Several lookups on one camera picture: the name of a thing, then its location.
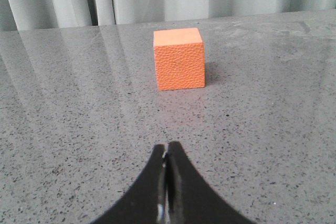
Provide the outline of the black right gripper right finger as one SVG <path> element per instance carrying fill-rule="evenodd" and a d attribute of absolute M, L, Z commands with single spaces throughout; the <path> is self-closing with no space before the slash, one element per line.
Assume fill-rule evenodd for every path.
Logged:
<path fill-rule="evenodd" d="M 169 143 L 166 160 L 170 223 L 252 223 L 212 190 L 180 142 Z"/>

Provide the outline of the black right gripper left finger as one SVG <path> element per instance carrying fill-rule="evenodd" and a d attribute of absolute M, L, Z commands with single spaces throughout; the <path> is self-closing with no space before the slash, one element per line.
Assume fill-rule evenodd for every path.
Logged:
<path fill-rule="evenodd" d="M 165 223 L 165 179 L 165 146 L 158 144 L 128 191 L 93 223 Z"/>

